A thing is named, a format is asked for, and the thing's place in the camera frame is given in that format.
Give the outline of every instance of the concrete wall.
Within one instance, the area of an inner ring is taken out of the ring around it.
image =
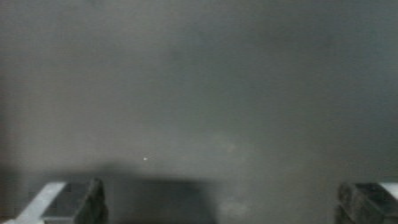
[[[123,172],[210,183],[219,223],[333,223],[338,183],[396,179],[398,3],[0,6],[22,197],[45,173]]]

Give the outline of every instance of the gray wall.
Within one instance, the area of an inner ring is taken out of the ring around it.
[[[18,194],[45,173],[123,170],[210,183],[219,223],[333,223],[338,183],[396,179],[398,3],[0,6]]]

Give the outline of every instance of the gray surface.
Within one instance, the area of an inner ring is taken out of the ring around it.
[[[398,3],[0,4],[14,197],[123,169],[212,183],[219,223],[333,223],[340,181],[396,179]]]

